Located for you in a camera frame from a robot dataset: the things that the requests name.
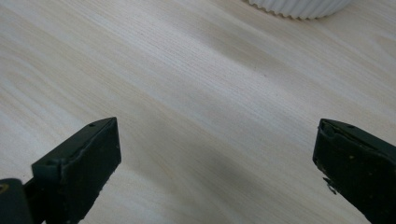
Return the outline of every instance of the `white ceramic pot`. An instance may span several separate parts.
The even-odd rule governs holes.
[[[314,19],[332,15],[348,5],[350,0],[249,0],[251,5],[263,7],[285,17]]]

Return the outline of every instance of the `white ribbed container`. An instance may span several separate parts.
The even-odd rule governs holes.
[[[348,5],[350,0],[249,0],[266,11],[274,11],[285,17],[314,19],[330,16]]]

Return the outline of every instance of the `black plastic part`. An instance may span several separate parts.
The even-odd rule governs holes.
[[[352,125],[322,119],[313,161],[369,221],[396,223],[396,147]]]
[[[0,223],[34,224],[19,179],[0,180]]]
[[[44,204],[44,191],[40,189],[32,178],[23,186],[26,200],[29,204],[35,224],[42,223],[46,218],[46,207]]]
[[[32,165],[48,224],[78,223],[120,164],[117,119],[91,123]]]

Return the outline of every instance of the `light wooden table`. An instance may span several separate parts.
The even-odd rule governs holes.
[[[0,2],[0,178],[116,116],[81,223],[368,223],[311,161],[319,119],[396,145],[396,2],[313,21],[242,0]]]

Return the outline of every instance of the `table surface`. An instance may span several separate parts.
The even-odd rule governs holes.
[[[0,178],[97,119],[122,164],[81,223],[368,223],[318,122],[396,145],[396,1],[299,21],[242,0],[0,3]]]

